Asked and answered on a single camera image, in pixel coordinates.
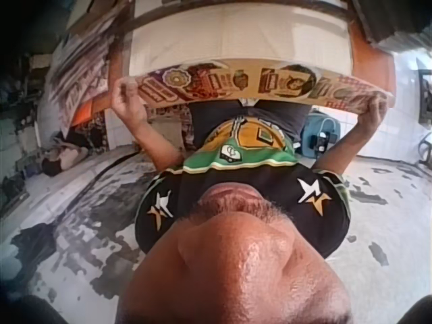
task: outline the hand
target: hand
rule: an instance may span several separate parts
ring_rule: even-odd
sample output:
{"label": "hand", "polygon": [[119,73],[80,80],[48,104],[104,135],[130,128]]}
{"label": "hand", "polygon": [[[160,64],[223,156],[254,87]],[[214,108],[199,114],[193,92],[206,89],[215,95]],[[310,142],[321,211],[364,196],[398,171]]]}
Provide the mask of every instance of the hand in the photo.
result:
{"label": "hand", "polygon": [[383,122],[387,110],[387,101],[382,97],[373,96],[368,102],[368,110],[358,115],[356,127],[372,136]]}
{"label": "hand", "polygon": [[115,114],[132,133],[147,124],[147,112],[138,96],[135,79],[125,77],[115,82],[111,105]]}

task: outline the nose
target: nose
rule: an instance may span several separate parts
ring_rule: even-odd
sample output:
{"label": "nose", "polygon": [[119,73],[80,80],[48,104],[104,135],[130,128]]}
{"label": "nose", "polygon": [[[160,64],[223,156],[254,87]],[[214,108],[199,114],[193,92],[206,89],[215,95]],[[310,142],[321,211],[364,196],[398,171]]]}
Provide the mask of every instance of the nose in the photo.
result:
{"label": "nose", "polygon": [[219,214],[179,240],[188,287],[202,297],[248,303],[275,291],[292,255],[294,234],[248,213]]}

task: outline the mustache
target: mustache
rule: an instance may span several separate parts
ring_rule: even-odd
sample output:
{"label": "mustache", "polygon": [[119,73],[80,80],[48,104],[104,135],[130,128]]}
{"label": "mustache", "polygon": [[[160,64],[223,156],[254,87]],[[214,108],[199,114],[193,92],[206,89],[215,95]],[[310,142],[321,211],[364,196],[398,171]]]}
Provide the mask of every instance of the mustache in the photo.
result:
{"label": "mustache", "polygon": [[265,199],[244,199],[238,196],[211,197],[198,201],[187,216],[183,217],[193,223],[204,223],[214,216],[227,212],[243,212],[254,215],[265,223],[289,218],[275,203]]}

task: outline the lips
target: lips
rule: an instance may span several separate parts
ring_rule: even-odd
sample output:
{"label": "lips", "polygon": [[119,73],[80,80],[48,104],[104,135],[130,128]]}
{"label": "lips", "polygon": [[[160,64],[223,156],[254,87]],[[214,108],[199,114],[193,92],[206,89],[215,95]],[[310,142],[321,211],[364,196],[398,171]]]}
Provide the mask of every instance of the lips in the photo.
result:
{"label": "lips", "polygon": [[241,196],[245,199],[263,199],[263,196],[261,196],[258,190],[252,186],[249,186],[248,184],[224,182],[222,184],[215,184],[214,186],[211,186],[201,196],[200,200],[219,198],[227,195]]}

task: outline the jersey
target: jersey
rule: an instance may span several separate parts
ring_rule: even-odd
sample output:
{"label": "jersey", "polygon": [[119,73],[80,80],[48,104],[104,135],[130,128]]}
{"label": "jersey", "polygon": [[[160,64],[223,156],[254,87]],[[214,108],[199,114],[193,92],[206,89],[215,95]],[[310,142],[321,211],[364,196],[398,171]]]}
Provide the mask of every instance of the jersey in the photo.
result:
{"label": "jersey", "polygon": [[350,210],[342,178],[300,164],[291,140],[276,125],[240,116],[214,130],[183,165],[165,170],[149,184],[136,215],[141,249],[148,252],[208,188],[222,182],[257,189],[290,215],[297,230],[323,257],[348,232]]}

